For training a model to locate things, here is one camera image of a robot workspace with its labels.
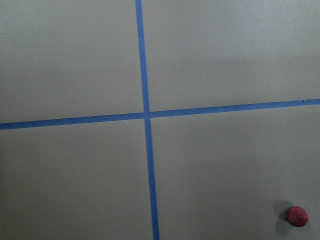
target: blue tape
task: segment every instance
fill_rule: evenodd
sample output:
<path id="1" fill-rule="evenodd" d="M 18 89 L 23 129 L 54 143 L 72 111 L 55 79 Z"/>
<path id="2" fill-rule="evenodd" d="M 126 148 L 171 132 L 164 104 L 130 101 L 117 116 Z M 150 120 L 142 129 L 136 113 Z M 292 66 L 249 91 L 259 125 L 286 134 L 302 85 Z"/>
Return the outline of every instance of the blue tape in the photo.
<path id="1" fill-rule="evenodd" d="M 146 155 L 147 155 L 147 164 L 148 164 L 152 234 L 153 234 L 153 240 L 159 240 L 160 237 L 159 237 L 156 180 L 155 180 L 154 154 L 153 154 L 152 130 L 151 130 L 151 120 L 150 120 L 150 103 L 149 103 L 149 91 L 148 91 L 148 72 L 147 72 L 143 10 L 142 10 L 141 0 L 135 0 L 135 9 L 136 9 L 136 24 L 137 24 L 137 34 L 138 34 L 139 56 L 140 56 L 140 72 L 141 72 L 142 97 L 143 97 Z"/>
<path id="2" fill-rule="evenodd" d="M 99 122 L 113 122 L 113 121 L 133 120 L 133 119 L 143 119 L 143 118 L 144 118 L 144 114 L 142 112 L 137 112 L 137 113 L 125 113 L 125 114 L 102 115 L 102 116 L 84 116 L 84 117 L 72 117 L 72 118 L 61 118 L 61 119 L 49 119 L 49 120 L 9 122 L 9 123 L 0 123 L 0 130 L 26 129 L 26 128 L 71 125 L 71 124 L 88 124 L 88 123 L 99 123 Z"/>
<path id="3" fill-rule="evenodd" d="M 200 108 L 177 109 L 177 110 L 152 111 L 150 112 L 150 117 L 163 118 L 163 117 L 174 117 L 174 116 L 184 116 L 184 115 L 213 114 L 213 113 L 248 111 L 248 110 L 258 110 L 258 109 L 275 109 L 275 108 L 287 108 L 287 107 L 308 106 L 308 105 L 320 105 L 320 99 L 278 101 L 278 102 L 253 103 L 253 104 L 230 105 L 230 106 L 213 106 L 213 107 L 200 107 Z"/>

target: gray surface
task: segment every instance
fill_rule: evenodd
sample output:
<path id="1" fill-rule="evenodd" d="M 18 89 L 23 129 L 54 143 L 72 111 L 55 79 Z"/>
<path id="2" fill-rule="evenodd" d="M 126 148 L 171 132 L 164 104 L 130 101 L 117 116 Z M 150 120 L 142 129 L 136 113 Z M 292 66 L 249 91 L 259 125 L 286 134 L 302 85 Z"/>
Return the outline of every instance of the gray surface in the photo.
<path id="1" fill-rule="evenodd" d="M 152 120 L 163 240 L 320 236 L 320 106 Z M 283 220 L 292 204 L 309 222 Z"/>
<path id="2" fill-rule="evenodd" d="M 2 0 L 0 123 L 141 112 L 135 2 Z"/>
<path id="3" fill-rule="evenodd" d="M 318 0 L 143 1 L 150 107 L 319 97 Z"/>
<path id="4" fill-rule="evenodd" d="M 152 239 L 143 120 L 0 131 L 1 240 Z"/>

